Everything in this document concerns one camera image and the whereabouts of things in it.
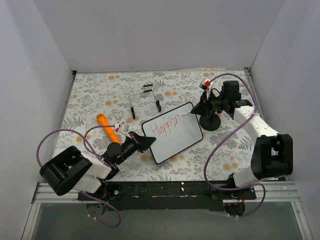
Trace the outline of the black framed whiteboard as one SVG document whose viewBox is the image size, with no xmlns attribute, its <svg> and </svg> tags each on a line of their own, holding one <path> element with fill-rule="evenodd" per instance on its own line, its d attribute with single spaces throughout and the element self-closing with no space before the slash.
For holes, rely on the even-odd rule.
<svg viewBox="0 0 320 240">
<path fill-rule="evenodd" d="M 157 165 L 203 140 L 197 116 L 189 114 L 181 117 L 193 107 L 191 102 L 187 102 L 142 123 L 144 135 L 156 138 L 149 149 Z"/>
</svg>

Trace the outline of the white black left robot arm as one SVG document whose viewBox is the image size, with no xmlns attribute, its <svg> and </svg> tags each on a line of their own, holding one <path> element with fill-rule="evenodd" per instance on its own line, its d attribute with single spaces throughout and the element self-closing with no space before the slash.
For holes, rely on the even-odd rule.
<svg viewBox="0 0 320 240">
<path fill-rule="evenodd" d="M 118 165 L 135 152 L 145 152 L 156 141 L 133 131 L 128 134 L 124 143 L 110 143 L 102 160 L 85 156 L 72 145 L 41 166 L 39 174 L 58 196 L 76 190 L 101 200 L 107 193 L 102 181 L 111 180 L 120 171 Z"/>
</svg>

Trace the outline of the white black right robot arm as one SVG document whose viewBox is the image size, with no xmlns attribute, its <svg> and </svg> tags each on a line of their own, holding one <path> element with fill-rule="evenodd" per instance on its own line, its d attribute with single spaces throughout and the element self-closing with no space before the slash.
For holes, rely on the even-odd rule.
<svg viewBox="0 0 320 240">
<path fill-rule="evenodd" d="M 254 141 L 250 165 L 232 173 L 226 186 L 220 189 L 232 199 L 237 199 L 260 181 L 291 175 L 293 172 L 293 139 L 289 134 L 280 134 L 272 129 L 258 114 L 254 105 L 242 99 L 240 84 L 236 80 L 223 82 L 218 95 L 213 84 L 206 79 L 200 83 L 203 93 L 199 102 L 190 111 L 199 115 L 200 126 L 215 131 L 221 125 L 219 113 L 227 113 Z"/>
</svg>

